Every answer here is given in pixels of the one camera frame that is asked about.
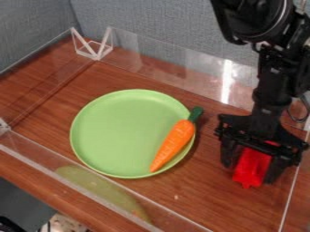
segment carrot toy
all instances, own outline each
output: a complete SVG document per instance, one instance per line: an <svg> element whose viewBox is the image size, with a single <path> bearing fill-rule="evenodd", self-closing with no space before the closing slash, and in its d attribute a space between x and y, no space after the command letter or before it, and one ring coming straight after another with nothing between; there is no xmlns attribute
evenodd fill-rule
<svg viewBox="0 0 310 232"><path fill-rule="evenodd" d="M169 132L162 143L156 159L150 165L150 171L157 171L178 154L196 134L196 121L204 113L202 107L196 107L188 120L180 120Z"/></svg>

